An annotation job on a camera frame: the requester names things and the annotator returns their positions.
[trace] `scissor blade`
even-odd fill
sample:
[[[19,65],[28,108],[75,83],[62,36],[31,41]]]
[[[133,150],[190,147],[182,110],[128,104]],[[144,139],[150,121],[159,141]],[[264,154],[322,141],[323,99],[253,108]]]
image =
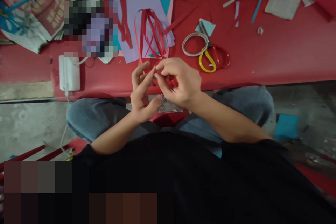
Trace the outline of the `scissor blade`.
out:
[[[204,33],[209,38],[209,35],[208,35],[208,33],[207,33],[207,31],[204,27],[204,24],[203,24],[202,20],[199,23],[200,23],[199,28],[201,29],[201,32]]]

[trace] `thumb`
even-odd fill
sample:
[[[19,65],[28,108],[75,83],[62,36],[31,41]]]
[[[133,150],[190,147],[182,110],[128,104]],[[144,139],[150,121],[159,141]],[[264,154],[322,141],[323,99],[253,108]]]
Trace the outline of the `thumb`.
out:
[[[161,74],[156,73],[156,74],[154,74],[154,76],[157,79],[157,83],[158,83],[162,93],[167,98],[167,95],[169,96],[169,94],[172,92],[170,87],[169,87],[169,84],[167,83],[166,79]]]
[[[154,114],[154,112],[159,108],[163,99],[164,98],[162,95],[154,97],[153,100],[151,100],[148,106],[145,108],[146,113]]]

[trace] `purple paper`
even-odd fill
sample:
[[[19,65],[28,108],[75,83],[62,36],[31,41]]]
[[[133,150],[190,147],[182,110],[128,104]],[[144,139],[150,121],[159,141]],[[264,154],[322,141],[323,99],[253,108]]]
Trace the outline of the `purple paper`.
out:
[[[116,1],[117,2],[117,10],[118,10],[118,18],[121,21],[122,18],[122,10],[121,10],[121,5],[119,0],[108,0],[108,1]],[[167,16],[165,15],[165,12],[163,10],[162,4],[160,0],[126,0],[127,1],[127,23],[128,23],[128,28],[131,33],[131,39],[132,39],[132,45],[133,48],[130,49],[126,41],[121,41],[121,32],[118,30],[118,40],[121,46],[121,49],[123,51],[123,55],[125,57],[126,63],[130,63],[133,61],[136,61],[139,59],[139,52],[138,52],[138,46],[137,46],[137,39],[136,36],[138,36],[139,43],[140,43],[140,26],[141,26],[141,13],[138,11],[141,9],[152,9],[158,19],[161,21],[163,28],[167,28],[169,26],[169,22],[167,19]],[[138,34],[135,34],[135,28],[134,28],[134,19],[136,17],[136,30]],[[148,37],[148,42],[150,42],[152,38],[152,29],[147,22],[147,37]],[[168,45],[169,47],[174,46],[174,35],[172,31],[170,31],[167,34],[167,39],[168,39]],[[152,54],[151,50],[148,50],[148,45],[145,41],[143,45],[143,50],[142,50],[142,58],[144,58],[146,55],[145,53],[148,51],[147,55]],[[165,43],[165,48],[167,48],[167,40],[166,37],[164,37],[164,43]],[[158,48],[156,46],[156,43],[153,41],[152,42],[152,48],[154,51],[158,51]]]

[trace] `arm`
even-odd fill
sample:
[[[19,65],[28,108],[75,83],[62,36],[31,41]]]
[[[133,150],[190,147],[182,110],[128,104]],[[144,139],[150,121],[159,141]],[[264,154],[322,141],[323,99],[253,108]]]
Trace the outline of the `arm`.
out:
[[[121,150],[128,142],[135,129],[141,123],[149,121],[163,100],[162,96],[156,96],[148,102],[148,87],[153,83],[156,69],[148,74],[143,71],[149,67],[149,61],[138,66],[132,73],[133,92],[131,94],[132,111],[120,122],[100,135],[91,144],[92,149],[98,154],[113,154]]]
[[[271,139],[250,119],[201,92],[199,72],[180,58],[162,60],[156,69],[161,71],[155,77],[165,97],[204,118],[225,141],[253,143]],[[178,87],[169,87],[163,77],[168,75],[176,76]]]
[[[189,110],[204,118],[226,142],[254,143],[272,139],[250,119],[203,92],[195,98]]]
[[[139,125],[140,123],[134,119],[131,112],[100,135],[91,144],[91,147],[98,154],[113,154],[125,146]]]

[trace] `black shirt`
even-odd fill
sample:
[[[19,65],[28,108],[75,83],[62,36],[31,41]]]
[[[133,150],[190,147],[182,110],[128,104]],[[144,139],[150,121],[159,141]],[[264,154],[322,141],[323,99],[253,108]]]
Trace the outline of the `black shirt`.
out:
[[[193,139],[163,132],[112,155],[87,145],[73,161],[89,175],[90,192],[157,192],[162,220],[336,223],[334,207],[273,140],[223,142],[219,159]]]

